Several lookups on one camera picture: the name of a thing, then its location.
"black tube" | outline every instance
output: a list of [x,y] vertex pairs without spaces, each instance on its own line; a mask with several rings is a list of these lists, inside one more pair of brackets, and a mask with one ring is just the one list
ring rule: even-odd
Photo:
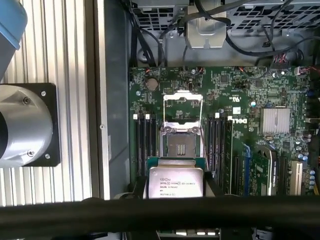
[[319,197],[120,199],[0,208],[1,239],[212,226],[320,226]]

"ram slot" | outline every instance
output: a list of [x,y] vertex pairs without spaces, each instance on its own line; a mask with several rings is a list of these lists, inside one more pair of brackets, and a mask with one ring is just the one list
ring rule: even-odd
[[136,172],[138,176],[141,176],[141,168],[142,168],[142,152],[141,152],[141,143],[140,143],[140,126],[141,126],[141,121],[140,118],[135,120],[135,162],[136,162]]
[[242,172],[241,161],[238,156],[235,156],[232,161],[231,194],[239,194],[240,172]]
[[143,168],[144,168],[144,175],[147,175],[147,171],[148,171],[148,167],[147,167],[147,159],[148,157],[151,156],[151,145],[150,145],[150,141],[151,141],[151,120],[149,119],[145,119],[144,120],[144,162],[143,162]]
[[157,155],[157,122],[156,118],[151,118],[150,123],[150,156],[155,157]]
[[226,126],[224,126],[224,119],[219,118],[219,119],[215,119],[213,121],[213,125],[214,125],[214,133],[213,133],[213,141],[214,141],[214,178],[216,179],[217,184],[221,187],[222,186],[222,179],[223,179],[223,175],[222,175],[222,167],[223,167],[223,152],[222,149],[224,148],[224,140],[225,140],[225,136],[224,136],[224,130],[223,128],[225,128]]
[[224,180],[224,165],[225,165],[225,141],[226,141],[226,119],[222,118],[220,121],[220,153],[219,153],[219,171],[220,171],[220,186],[222,187],[222,183]]
[[209,163],[209,170],[214,171],[214,143],[213,143],[213,119],[210,117],[207,124],[207,156]]
[[143,176],[145,172],[145,118],[141,114],[139,116],[138,124],[138,146],[139,146],[139,159],[138,159],[138,174]]

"cable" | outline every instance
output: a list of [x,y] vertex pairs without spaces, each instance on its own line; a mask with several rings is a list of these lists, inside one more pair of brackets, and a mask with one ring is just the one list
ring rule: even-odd
[[259,80],[259,79],[262,79],[262,78],[264,78],[264,77],[266,77],[268,75],[268,73],[270,72],[270,70],[272,69],[272,67],[274,65],[275,59],[276,59],[276,56],[273,57],[273,60],[272,60],[271,64],[266,67],[266,70],[265,70],[264,74],[262,74],[261,76],[258,76],[258,77],[249,76],[245,72],[245,70],[243,68],[241,68],[241,67],[239,67],[239,70],[247,79],[254,80],[254,81],[255,80]]
[[275,51],[276,51],[275,45],[274,45],[274,43],[272,42],[272,39],[271,39],[271,37],[269,36],[269,34],[268,34],[268,32],[267,32],[267,29],[265,28],[264,25],[261,25],[261,27],[262,27],[262,30],[264,31],[264,34],[265,34],[266,38],[268,39],[268,42],[270,43],[270,46],[271,46],[271,48],[272,48],[272,51],[275,52]]
[[279,10],[276,12],[276,14],[274,15],[272,21],[271,21],[271,26],[270,26],[270,38],[271,40],[274,39],[274,31],[275,31],[275,23],[276,23],[276,19],[278,17],[278,15],[281,13],[282,10],[284,10],[290,3],[292,3],[294,0],[287,0],[285,1],[281,7],[279,8]]
[[156,41],[156,43],[158,44],[158,67],[159,67],[162,63],[165,63],[165,61],[166,61],[165,51],[164,51],[164,48],[162,47],[162,44],[159,42],[159,40],[156,38],[156,36],[153,35],[151,32],[149,32],[143,28],[140,28],[140,30],[143,33],[148,34],[150,37],[152,37]]
[[261,57],[261,58],[264,58],[264,57],[269,57],[269,56],[273,56],[273,55],[280,55],[280,54],[283,54],[283,53],[287,53],[289,52],[290,50],[294,49],[295,47],[297,47],[299,44],[303,43],[303,42],[306,42],[306,41],[310,41],[310,40],[320,40],[320,36],[310,36],[310,37],[307,37],[301,41],[298,41],[297,43],[295,43],[294,45],[292,46],[289,46],[287,48],[284,48],[284,49],[281,49],[281,50],[276,50],[276,51],[245,51],[241,48],[239,48],[237,45],[235,45],[232,40],[230,39],[228,33],[226,34],[226,37],[225,37],[225,40],[226,42],[230,45],[230,47],[232,47],[234,50],[236,50],[237,52],[243,54],[243,55],[247,55],[247,56],[251,56],[251,57]]
[[[249,2],[255,2],[255,1],[258,1],[258,0],[239,0],[236,2],[232,2],[232,3],[218,6],[214,9],[208,10],[206,12],[208,15],[212,16],[212,15],[220,14],[220,13],[223,13],[226,11],[230,11],[232,9],[241,7],[243,4],[247,4]],[[179,25],[179,27],[183,27],[186,22],[194,20],[194,19],[202,18],[202,17],[204,17],[204,16],[200,12],[191,13],[191,14],[184,16],[178,25]]]
[[143,54],[148,62],[149,67],[156,67],[154,55],[153,55],[148,43],[146,42],[144,36],[142,35],[134,16],[130,12],[129,7],[127,6],[127,4],[123,0],[120,0],[119,2],[121,4],[121,6],[123,7],[124,11],[128,15],[129,21],[132,25],[132,31],[134,34],[136,34],[137,39],[140,42],[141,49],[142,49]]

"black pcie slot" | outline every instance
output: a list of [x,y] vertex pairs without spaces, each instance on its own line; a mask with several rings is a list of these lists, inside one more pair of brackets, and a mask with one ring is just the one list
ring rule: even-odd
[[156,144],[157,144],[157,123],[155,118],[151,118],[150,123],[150,156],[156,156]]
[[278,194],[287,194],[287,178],[288,178],[288,158],[286,156],[280,157],[279,167],[279,183],[278,183]]
[[151,120],[145,119],[144,120],[144,162],[143,162],[143,173],[144,175],[147,174],[147,159],[151,156]]
[[238,156],[235,156],[232,161],[232,181],[231,181],[231,194],[239,194],[239,178],[241,172],[241,163]]
[[207,131],[207,157],[209,164],[209,171],[212,172],[214,170],[214,143],[213,143],[213,119],[210,117],[208,119],[208,131]]

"capacitor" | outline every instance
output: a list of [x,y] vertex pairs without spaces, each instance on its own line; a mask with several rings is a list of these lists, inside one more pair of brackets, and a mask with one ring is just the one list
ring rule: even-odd
[[308,138],[308,137],[304,137],[302,140],[304,142],[306,142],[306,143],[310,143],[311,142],[311,138]]
[[312,137],[312,135],[310,133],[304,133],[303,136],[308,139],[310,139]]
[[255,101],[252,101],[252,102],[250,102],[250,106],[251,106],[252,108],[254,108],[255,106],[257,106],[257,103],[256,103]]
[[296,153],[295,156],[298,158],[298,159],[302,159],[304,157],[303,154],[301,153]]
[[158,85],[158,81],[155,78],[149,78],[145,81],[146,88],[151,92],[155,91]]
[[308,88],[303,86],[299,89],[299,93],[306,93],[308,91]]

